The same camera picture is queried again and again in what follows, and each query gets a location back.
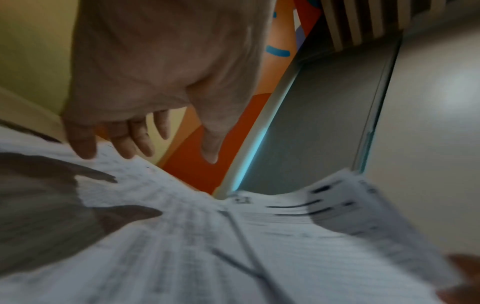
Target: open book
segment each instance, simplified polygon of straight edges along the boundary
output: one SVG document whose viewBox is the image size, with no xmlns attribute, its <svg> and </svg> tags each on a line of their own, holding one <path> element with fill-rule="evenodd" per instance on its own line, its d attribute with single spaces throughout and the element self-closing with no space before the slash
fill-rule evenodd
<svg viewBox="0 0 480 304">
<path fill-rule="evenodd" d="M 439 303 L 463 278 L 361 176 L 219 201 L 0 129 L 1 303 Z"/>
</svg>

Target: newspaper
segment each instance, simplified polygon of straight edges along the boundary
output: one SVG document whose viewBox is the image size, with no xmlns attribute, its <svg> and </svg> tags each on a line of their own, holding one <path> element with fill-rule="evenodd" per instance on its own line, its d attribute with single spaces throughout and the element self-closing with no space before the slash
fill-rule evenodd
<svg viewBox="0 0 480 304">
<path fill-rule="evenodd" d="M 360 176 L 225 201 L 2 131 L 1 303 L 438 303 L 462 281 Z"/>
</svg>

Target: white wall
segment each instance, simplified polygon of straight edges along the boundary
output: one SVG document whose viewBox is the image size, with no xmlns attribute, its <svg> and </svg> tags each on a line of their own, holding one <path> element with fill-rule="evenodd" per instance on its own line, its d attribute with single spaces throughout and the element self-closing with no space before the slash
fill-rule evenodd
<svg viewBox="0 0 480 304">
<path fill-rule="evenodd" d="M 403 43 L 366 175 L 445 252 L 480 253 L 480 18 Z"/>
</svg>

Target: yellow wall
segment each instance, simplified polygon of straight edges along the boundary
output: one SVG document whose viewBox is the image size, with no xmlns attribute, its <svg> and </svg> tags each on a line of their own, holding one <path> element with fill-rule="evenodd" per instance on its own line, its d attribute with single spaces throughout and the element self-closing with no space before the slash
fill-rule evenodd
<svg viewBox="0 0 480 304">
<path fill-rule="evenodd" d="M 58 114 L 68 91 L 76 12 L 77 0 L 0 0 L 0 87 Z M 184 113 L 172 111 L 171 138 Z M 149 160 L 157 163 L 171 139 L 156 131 L 150 136 L 156 154 Z"/>
</svg>

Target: printed page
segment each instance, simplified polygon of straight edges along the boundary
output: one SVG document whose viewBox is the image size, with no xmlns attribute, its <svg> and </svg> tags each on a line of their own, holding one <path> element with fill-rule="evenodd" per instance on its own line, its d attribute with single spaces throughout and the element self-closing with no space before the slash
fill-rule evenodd
<svg viewBox="0 0 480 304">
<path fill-rule="evenodd" d="M 437 302 L 432 284 L 461 277 L 438 253 L 441 265 L 430 263 L 432 252 L 419 254 L 355 183 L 342 171 L 288 195 L 241 192 L 228 209 L 287 301 Z"/>
<path fill-rule="evenodd" d="M 1 138 L 0 200 L 2 303 L 243 303 L 256 284 L 213 252 L 221 203 L 110 144 Z"/>
</svg>

